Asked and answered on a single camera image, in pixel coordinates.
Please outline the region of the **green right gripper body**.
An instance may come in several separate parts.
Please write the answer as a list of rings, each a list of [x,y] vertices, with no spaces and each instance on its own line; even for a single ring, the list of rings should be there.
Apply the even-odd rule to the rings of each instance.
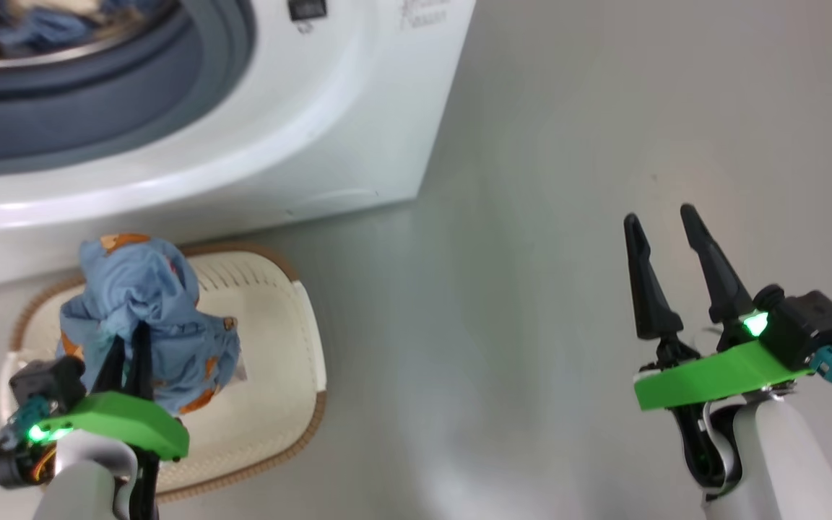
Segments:
[[[703,357],[676,336],[663,336],[656,367],[636,376],[633,391],[643,411],[707,404],[808,375],[812,358],[809,349],[780,349],[763,338]]]

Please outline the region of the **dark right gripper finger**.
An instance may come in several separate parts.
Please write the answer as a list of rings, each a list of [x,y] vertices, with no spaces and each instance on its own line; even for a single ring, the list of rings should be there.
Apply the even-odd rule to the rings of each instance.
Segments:
[[[696,207],[692,204],[681,205],[680,216],[689,246],[702,267],[710,300],[709,318],[712,323],[723,326],[726,332],[745,333],[743,316],[754,312],[748,290],[710,234]]]
[[[623,228],[637,337],[663,339],[682,332],[683,320],[668,305],[651,266],[651,247],[637,214],[628,214]]]

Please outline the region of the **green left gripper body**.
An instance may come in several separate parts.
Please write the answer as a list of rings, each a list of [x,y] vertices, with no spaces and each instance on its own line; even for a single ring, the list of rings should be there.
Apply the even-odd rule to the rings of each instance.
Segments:
[[[153,452],[162,461],[189,456],[189,432],[178,419],[155,402],[115,391],[86,396],[69,412],[37,421],[30,428],[30,441],[58,441],[73,430]]]

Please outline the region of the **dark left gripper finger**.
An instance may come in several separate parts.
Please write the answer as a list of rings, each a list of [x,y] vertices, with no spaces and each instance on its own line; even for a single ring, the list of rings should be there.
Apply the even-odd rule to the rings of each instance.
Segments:
[[[132,356],[126,377],[126,393],[136,398],[153,401],[152,333],[145,322],[139,322],[130,340]]]
[[[120,336],[115,336],[90,393],[124,393],[125,370],[126,343]]]

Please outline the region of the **blue cartoon print garment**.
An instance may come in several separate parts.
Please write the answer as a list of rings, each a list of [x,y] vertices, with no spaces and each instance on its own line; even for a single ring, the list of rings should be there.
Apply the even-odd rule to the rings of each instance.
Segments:
[[[82,360],[82,384],[93,391],[117,339],[131,362],[134,332],[149,328],[153,399],[180,417],[198,411],[228,385],[241,355],[238,322],[198,309],[199,281],[167,240],[112,234],[84,241],[83,292],[59,311],[56,357]]]

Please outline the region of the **white front-load washing machine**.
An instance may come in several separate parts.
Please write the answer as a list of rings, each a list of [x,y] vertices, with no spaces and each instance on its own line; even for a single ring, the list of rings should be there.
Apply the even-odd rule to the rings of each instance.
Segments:
[[[105,235],[197,243],[416,197],[477,0],[327,0],[309,21],[251,2],[247,69],[207,115],[112,157],[0,175],[0,284],[75,267]]]

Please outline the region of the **steel washer drum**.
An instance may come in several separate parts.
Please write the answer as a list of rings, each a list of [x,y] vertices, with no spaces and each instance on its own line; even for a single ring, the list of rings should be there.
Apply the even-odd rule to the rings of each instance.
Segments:
[[[89,42],[59,48],[16,48],[0,44],[0,69],[33,68],[97,55],[151,33],[184,12],[181,0],[116,0],[116,3],[120,9],[115,17]]]

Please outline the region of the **white perforated laundry basket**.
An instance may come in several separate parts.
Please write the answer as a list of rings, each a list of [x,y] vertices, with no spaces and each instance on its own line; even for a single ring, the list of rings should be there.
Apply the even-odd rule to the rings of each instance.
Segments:
[[[326,362],[313,306],[293,267],[253,243],[187,247],[198,309],[232,316],[241,353],[231,381],[187,415],[189,457],[159,471],[157,500],[211,493],[290,460],[326,411]]]

